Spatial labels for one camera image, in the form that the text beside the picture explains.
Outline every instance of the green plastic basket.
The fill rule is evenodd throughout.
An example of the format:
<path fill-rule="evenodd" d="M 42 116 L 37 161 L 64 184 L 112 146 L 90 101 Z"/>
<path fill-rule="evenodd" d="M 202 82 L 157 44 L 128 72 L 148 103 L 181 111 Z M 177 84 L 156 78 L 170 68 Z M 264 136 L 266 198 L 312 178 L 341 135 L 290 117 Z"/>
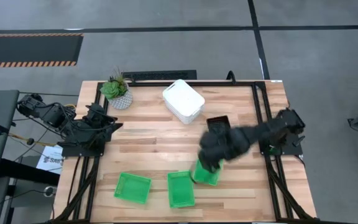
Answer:
<path fill-rule="evenodd" d="M 168 176 L 169 206 L 180 208 L 194 206 L 193 182 L 190 171 L 172 172 Z"/>
<path fill-rule="evenodd" d="M 152 179 L 122 172 L 114 196 L 144 204 L 149 195 Z"/>
<path fill-rule="evenodd" d="M 196 169 L 193 173 L 194 181 L 216 186 L 218 184 L 219 175 L 223 168 L 223 160 L 219 162 L 219 165 L 221 166 L 221 169 L 212 174 L 208 170 L 203 168 L 200 160 L 197 160 Z"/>

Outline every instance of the white plastic box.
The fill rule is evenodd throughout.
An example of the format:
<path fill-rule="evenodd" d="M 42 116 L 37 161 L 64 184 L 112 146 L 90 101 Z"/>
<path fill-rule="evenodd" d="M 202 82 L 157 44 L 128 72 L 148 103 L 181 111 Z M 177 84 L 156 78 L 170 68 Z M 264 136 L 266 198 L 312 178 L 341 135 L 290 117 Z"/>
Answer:
<path fill-rule="evenodd" d="M 184 124 L 190 124 L 205 104 L 205 99 L 183 80 L 172 83 L 162 96 L 167 108 Z"/>

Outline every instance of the concrete floor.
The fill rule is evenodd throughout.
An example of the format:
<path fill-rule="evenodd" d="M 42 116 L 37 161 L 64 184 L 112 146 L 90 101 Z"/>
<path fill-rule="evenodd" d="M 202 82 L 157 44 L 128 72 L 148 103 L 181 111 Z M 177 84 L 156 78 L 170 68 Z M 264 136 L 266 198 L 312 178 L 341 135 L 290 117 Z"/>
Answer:
<path fill-rule="evenodd" d="M 358 25 L 358 0 L 255 0 L 260 26 Z M 0 0 L 0 29 L 152 26 L 250 26 L 241 0 Z M 291 107 L 306 123 L 306 171 L 318 216 L 358 223 L 358 30 L 261 32 L 271 79 L 283 80 Z M 83 80 L 125 71 L 197 69 L 199 79 L 261 79 L 252 31 L 85 34 L 78 66 L 0 68 L 0 90 L 78 94 Z M 76 97 L 45 96 L 75 103 Z M 42 127 L 21 121 L 17 134 Z M 56 141 L 49 134 L 44 141 Z M 24 151 L 9 141 L 4 157 Z M 50 205 L 18 209 L 13 223 L 43 222 Z"/>

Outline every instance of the wooden plank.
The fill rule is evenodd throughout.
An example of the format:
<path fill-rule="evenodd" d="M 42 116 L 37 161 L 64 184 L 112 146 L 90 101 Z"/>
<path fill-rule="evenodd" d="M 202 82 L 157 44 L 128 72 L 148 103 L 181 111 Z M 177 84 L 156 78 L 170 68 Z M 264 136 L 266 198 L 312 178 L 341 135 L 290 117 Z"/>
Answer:
<path fill-rule="evenodd" d="M 88 111 L 96 94 L 96 81 L 83 82 L 77 104 L 77 118 Z M 272 114 L 288 106 L 283 83 L 266 82 Z M 195 87 L 206 100 L 204 111 L 189 125 L 181 123 L 165 107 L 165 87 L 131 88 L 134 102 L 126 110 L 111 106 L 108 114 L 124 123 L 107 143 L 100 160 L 91 222 L 246 222 L 274 221 L 272 201 L 264 158 L 257 144 L 249 153 L 224 163 L 217 186 L 195 185 L 194 207 L 169 207 L 167 174 L 188 170 L 197 160 L 199 139 L 206 130 L 206 119 L 228 115 L 232 126 L 257 124 L 250 87 Z M 262 113 L 266 119 L 262 94 Z M 76 159 L 66 159 L 55 198 L 55 212 L 60 214 L 67 203 Z M 77 171 L 76 192 L 82 162 Z M 294 157 L 283 157 L 288 189 L 303 208 L 316 215 L 305 168 Z M 152 178 L 148 202 L 139 205 L 114 197 L 121 172 Z M 280 205 L 284 215 L 283 200 Z M 81 205 L 84 214 L 86 200 Z"/>

